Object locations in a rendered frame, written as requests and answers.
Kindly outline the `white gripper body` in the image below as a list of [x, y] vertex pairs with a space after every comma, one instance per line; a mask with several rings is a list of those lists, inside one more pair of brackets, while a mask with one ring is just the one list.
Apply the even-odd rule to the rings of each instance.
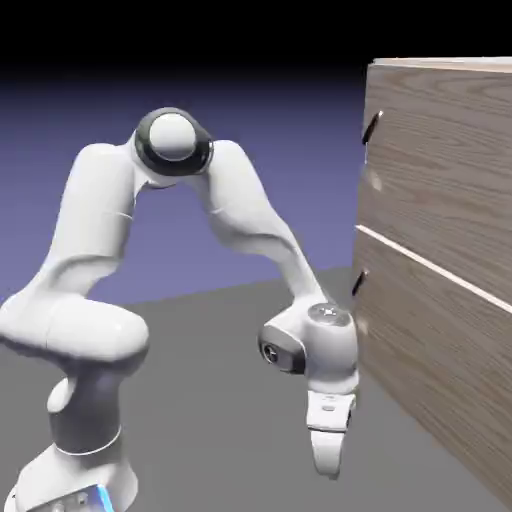
[[329, 479], [339, 477], [345, 435], [345, 432], [310, 431], [314, 465], [319, 475]]

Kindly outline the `wooden cabinet door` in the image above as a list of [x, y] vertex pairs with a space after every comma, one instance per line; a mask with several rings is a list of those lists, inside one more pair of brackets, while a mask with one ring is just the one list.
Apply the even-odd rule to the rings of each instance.
[[363, 132], [357, 229], [512, 309], [512, 68], [380, 60]]
[[365, 228], [353, 269], [365, 367], [512, 512], [512, 309]]

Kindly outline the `light wood cabinet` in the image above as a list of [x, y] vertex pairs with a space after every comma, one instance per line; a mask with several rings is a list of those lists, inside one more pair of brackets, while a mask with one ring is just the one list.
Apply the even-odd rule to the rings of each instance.
[[512, 512], [512, 57], [368, 68], [365, 369]]

